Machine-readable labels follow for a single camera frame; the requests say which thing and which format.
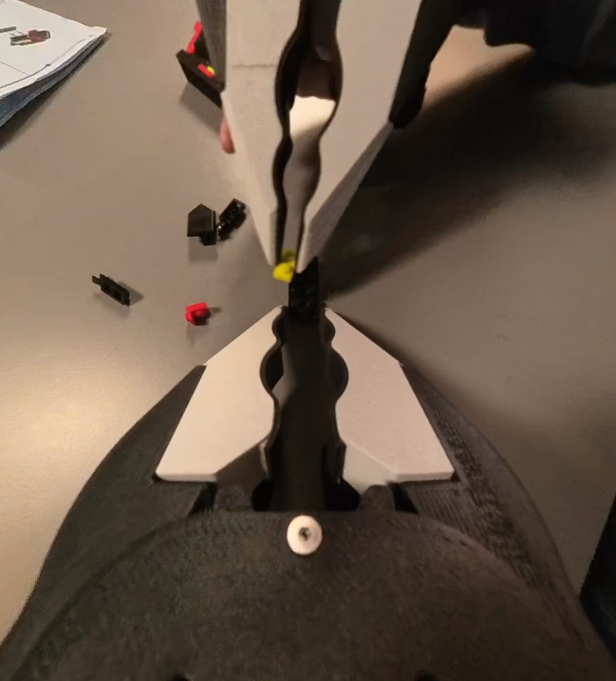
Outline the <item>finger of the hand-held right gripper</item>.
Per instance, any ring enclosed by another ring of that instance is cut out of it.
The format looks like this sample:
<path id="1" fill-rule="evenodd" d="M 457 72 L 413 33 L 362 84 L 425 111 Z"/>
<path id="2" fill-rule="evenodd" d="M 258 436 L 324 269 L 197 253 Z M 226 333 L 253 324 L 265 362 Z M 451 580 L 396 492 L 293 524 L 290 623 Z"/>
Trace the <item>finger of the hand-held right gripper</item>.
<path id="1" fill-rule="evenodd" d="M 284 174 L 292 151 L 279 76 L 302 19 L 300 1 L 228 1 L 226 87 L 229 125 L 246 202 L 264 255 L 278 264 L 286 224 Z"/>
<path id="2" fill-rule="evenodd" d="M 390 110 L 421 1 L 341 1 L 334 26 L 340 95 L 319 141 L 297 261 L 321 256 L 392 131 Z"/>

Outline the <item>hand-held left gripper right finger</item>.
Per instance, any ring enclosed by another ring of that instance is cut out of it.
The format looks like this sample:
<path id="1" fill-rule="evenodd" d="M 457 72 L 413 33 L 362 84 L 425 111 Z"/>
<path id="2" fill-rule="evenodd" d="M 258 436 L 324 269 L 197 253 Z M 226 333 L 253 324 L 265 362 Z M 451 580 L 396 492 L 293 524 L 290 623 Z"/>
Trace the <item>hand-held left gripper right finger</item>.
<path id="1" fill-rule="evenodd" d="M 346 367 L 336 401 L 343 479 L 357 492 L 389 483 L 446 481 L 455 468 L 400 362 L 327 309 L 331 345 Z"/>

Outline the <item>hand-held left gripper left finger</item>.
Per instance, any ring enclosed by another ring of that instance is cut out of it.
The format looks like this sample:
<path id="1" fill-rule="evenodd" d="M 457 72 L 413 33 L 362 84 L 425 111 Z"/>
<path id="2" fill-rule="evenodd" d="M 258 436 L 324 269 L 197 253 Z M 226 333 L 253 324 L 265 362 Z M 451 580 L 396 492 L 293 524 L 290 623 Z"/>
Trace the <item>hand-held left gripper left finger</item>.
<path id="1" fill-rule="evenodd" d="M 284 374 L 284 307 L 210 358 L 156 475 L 161 480 L 264 480 L 278 431 L 273 390 Z"/>

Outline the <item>red yellow black brick model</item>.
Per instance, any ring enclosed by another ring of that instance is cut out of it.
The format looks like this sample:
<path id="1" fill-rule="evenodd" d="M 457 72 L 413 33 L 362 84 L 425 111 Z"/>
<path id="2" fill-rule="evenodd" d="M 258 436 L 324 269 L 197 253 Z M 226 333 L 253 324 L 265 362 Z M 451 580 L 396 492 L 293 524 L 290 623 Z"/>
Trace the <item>red yellow black brick model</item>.
<path id="1" fill-rule="evenodd" d="M 176 60 L 188 83 L 218 109 L 222 109 L 223 81 L 213 64 L 200 20 L 193 25 L 193 33 L 187 46 L 176 53 Z"/>

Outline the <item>black brick block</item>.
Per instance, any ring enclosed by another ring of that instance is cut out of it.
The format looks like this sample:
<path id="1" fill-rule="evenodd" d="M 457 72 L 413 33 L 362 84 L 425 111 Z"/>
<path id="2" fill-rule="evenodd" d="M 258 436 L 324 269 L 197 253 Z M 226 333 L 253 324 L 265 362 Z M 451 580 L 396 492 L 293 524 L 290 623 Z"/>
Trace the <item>black brick block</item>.
<path id="1" fill-rule="evenodd" d="M 295 272 L 288 288 L 288 315 L 293 324 L 317 326 L 323 308 L 320 260 L 313 258 L 302 272 Z"/>

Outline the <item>person's right forearm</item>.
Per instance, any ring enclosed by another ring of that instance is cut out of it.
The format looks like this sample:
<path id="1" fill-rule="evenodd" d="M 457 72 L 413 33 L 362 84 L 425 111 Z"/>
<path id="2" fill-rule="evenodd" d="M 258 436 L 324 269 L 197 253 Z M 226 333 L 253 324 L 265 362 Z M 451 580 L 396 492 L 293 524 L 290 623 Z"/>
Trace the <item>person's right forearm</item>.
<path id="1" fill-rule="evenodd" d="M 616 1 L 491 1 L 481 14 L 489 45 L 524 44 L 576 80 L 616 82 Z"/>

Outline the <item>small dark clip brick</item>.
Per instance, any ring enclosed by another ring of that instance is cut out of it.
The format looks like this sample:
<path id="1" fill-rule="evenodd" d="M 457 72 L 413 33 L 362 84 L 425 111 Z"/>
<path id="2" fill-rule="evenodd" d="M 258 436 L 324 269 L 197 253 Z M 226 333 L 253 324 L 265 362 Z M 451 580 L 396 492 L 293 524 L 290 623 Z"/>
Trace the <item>small dark clip brick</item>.
<path id="1" fill-rule="evenodd" d="M 227 240 L 232 233 L 244 223 L 245 218 L 246 204 L 240 200 L 231 200 L 218 216 L 218 240 Z"/>

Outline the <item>black clip brick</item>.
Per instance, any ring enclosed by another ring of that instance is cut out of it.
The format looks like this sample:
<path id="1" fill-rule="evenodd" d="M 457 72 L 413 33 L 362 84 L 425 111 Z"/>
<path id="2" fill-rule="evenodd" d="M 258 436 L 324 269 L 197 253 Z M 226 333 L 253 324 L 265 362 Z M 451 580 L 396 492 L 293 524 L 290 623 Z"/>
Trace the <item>black clip brick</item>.
<path id="1" fill-rule="evenodd" d="M 131 292 L 124 285 L 103 274 L 93 275 L 91 281 L 99 287 L 102 294 L 107 295 L 122 306 L 130 306 Z"/>

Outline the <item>open instruction booklet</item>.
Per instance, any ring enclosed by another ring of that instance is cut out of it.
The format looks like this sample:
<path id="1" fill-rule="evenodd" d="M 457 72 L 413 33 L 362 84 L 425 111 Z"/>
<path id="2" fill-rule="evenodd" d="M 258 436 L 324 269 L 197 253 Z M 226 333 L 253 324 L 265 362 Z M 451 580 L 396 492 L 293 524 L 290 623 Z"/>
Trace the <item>open instruction booklet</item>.
<path id="1" fill-rule="evenodd" d="M 68 77 L 106 37 L 23 1 L 0 1 L 0 128 Z"/>

